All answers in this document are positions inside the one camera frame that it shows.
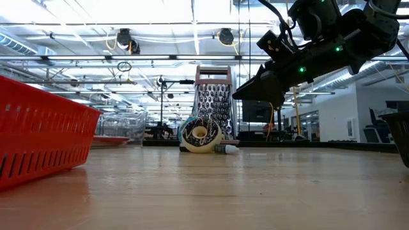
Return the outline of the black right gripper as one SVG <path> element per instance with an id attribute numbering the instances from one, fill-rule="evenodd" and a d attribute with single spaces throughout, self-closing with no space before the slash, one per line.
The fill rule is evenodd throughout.
<path id="1" fill-rule="evenodd" d="M 271 59 L 261 65 L 256 75 L 233 93 L 233 98 L 265 101 L 281 107 L 284 93 L 291 87 L 311 83 L 320 75 L 350 66 L 352 62 L 350 42 L 343 37 L 308 43 L 299 50 L 289 48 L 292 50 L 290 56 L 280 61 Z"/>

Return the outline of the dark plastic slotted basket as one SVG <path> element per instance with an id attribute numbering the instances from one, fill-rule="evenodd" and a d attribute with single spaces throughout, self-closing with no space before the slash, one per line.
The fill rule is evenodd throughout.
<path id="1" fill-rule="evenodd" d="M 403 164 L 409 168 L 409 111 L 385 114 L 381 118 L 389 127 Z"/>

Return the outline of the chocolate iced toy donut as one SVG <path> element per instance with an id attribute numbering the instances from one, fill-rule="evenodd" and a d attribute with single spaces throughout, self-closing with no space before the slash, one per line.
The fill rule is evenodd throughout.
<path id="1" fill-rule="evenodd" d="M 220 144 L 223 136 L 221 127 L 214 119 L 199 118 L 183 144 L 191 153 L 209 153 L 215 145 Z"/>

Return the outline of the black monitor screen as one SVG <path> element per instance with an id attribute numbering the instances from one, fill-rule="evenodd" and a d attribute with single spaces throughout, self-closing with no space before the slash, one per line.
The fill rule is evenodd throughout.
<path id="1" fill-rule="evenodd" d="M 242 101 L 242 121 L 244 122 L 269 123 L 273 111 L 273 107 L 268 102 Z"/>

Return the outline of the clear plastic container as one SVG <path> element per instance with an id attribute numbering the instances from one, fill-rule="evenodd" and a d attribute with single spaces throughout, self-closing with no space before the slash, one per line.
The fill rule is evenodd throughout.
<path id="1" fill-rule="evenodd" d="M 98 119 L 94 136 L 128 137 L 130 140 L 124 145 L 142 146 L 147 115 L 147 112 L 103 114 Z"/>

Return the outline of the red plastic slotted basket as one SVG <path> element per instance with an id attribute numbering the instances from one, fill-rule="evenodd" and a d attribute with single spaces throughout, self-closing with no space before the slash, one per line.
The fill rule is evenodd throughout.
<path id="1" fill-rule="evenodd" d="M 0 75 L 0 191 L 85 164 L 99 117 Z"/>

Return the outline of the chocolate frosted donut toy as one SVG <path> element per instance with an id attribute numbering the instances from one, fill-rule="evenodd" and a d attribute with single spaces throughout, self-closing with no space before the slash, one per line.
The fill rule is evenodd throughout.
<path id="1" fill-rule="evenodd" d="M 198 120 L 198 117 L 188 117 L 185 121 L 181 123 L 178 129 L 178 140 L 180 141 L 180 147 L 185 147 L 183 144 L 184 138 L 189 138 L 189 134 L 192 133 L 194 129 L 194 123 Z"/>

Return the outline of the green dropper bottle white cap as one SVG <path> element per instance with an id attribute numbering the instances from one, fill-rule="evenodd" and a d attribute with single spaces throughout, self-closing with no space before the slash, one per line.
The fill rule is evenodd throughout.
<path id="1" fill-rule="evenodd" d="M 213 151 L 216 154 L 226 154 L 226 155 L 230 155 L 230 154 L 235 154 L 237 152 L 240 151 L 239 148 L 237 148 L 234 145 L 230 145 L 230 144 L 217 144 L 214 146 Z"/>

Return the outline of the white wall panel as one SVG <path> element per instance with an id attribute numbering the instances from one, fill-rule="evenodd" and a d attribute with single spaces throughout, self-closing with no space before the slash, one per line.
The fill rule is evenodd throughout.
<path id="1" fill-rule="evenodd" d="M 354 139 L 355 138 L 355 124 L 354 124 L 354 119 L 348 119 L 347 120 L 347 133 L 348 133 L 348 137 L 350 139 Z"/>

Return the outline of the red popcorn bag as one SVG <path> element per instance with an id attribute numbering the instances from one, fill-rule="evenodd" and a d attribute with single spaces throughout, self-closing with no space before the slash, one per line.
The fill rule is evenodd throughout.
<path id="1" fill-rule="evenodd" d="M 91 144 L 92 148 L 97 147 L 116 147 L 126 144 L 130 138 L 128 137 L 114 137 L 114 136 L 104 136 L 95 135 Z"/>

